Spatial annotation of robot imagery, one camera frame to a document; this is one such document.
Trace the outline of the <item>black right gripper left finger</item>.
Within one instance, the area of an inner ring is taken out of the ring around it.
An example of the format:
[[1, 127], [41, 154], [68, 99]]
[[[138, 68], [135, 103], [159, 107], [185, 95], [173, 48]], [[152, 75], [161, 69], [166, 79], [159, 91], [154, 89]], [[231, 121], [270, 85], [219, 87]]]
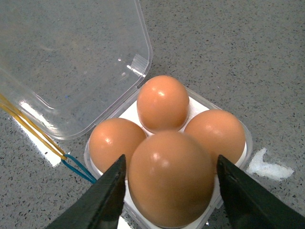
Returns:
[[125, 175], [126, 158], [121, 155], [82, 197], [46, 228], [118, 228], [126, 192]]

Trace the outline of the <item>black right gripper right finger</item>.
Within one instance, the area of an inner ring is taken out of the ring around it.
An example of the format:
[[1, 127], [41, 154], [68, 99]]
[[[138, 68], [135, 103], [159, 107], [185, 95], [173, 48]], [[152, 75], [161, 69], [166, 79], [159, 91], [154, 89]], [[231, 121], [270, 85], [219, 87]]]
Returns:
[[220, 193], [233, 229], [303, 229], [305, 218], [259, 183], [218, 156]]

